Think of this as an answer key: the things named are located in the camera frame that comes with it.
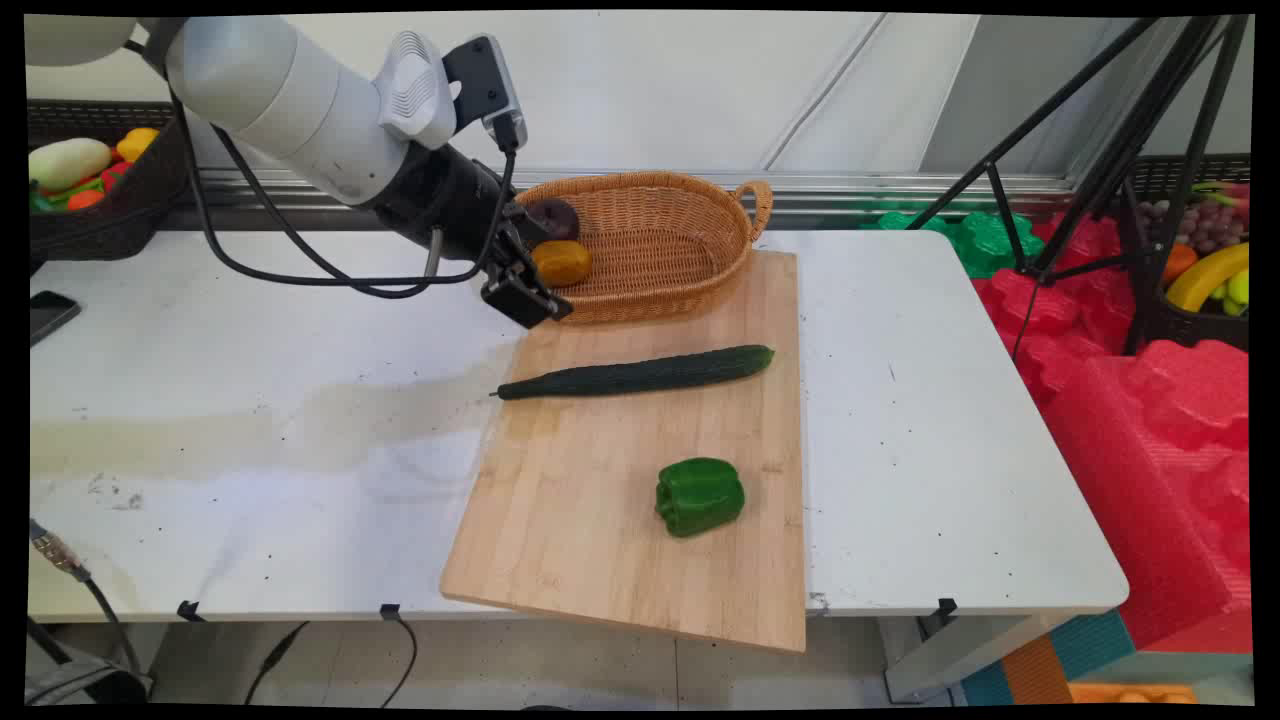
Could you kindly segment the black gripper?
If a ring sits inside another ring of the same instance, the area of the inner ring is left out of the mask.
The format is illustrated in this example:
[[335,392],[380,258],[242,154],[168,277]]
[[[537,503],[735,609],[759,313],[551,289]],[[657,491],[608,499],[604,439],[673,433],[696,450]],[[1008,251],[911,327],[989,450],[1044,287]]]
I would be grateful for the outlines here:
[[443,232],[442,256],[481,259],[480,299],[525,329],[561,322],[575,307],[544,282],[530,252],[550,240],[540,219],[515,200],[509,179],[449,145],[428,150],[411,145],[388,186],[372,197],[384,227],[424,247]]

